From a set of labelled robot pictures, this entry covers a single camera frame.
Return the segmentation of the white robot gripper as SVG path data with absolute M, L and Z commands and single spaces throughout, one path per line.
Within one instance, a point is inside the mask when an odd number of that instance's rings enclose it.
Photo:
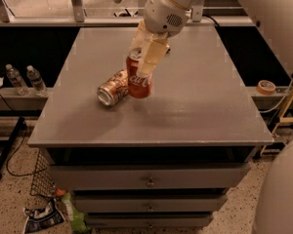
M 148 77 L 169 49 L 168 37 L 177 35 L 188 21 L 190 0 L 147 0 L 144 19 L 136 28 L 130 49 L 141 49 L 139 77 Z

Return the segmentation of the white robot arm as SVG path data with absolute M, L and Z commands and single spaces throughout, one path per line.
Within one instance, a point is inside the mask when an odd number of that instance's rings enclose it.
M 148 76 L 163 58 L 167 39 L 188 22 L 188 11 L 202 0 L 146 0 L 144 19 L 134 40 L 142 43 L 138 75 Z M 237 0 L 252 21 L 246 46 L 259 38 L 282 66 L 291 84 L 283 107 L 271 122 L 271 132 L 289 122 L 285 107 L 293 98 L 293 0 Z M 252 234 L 293 234 L 293 139 L 275 157 L 258 199 Z

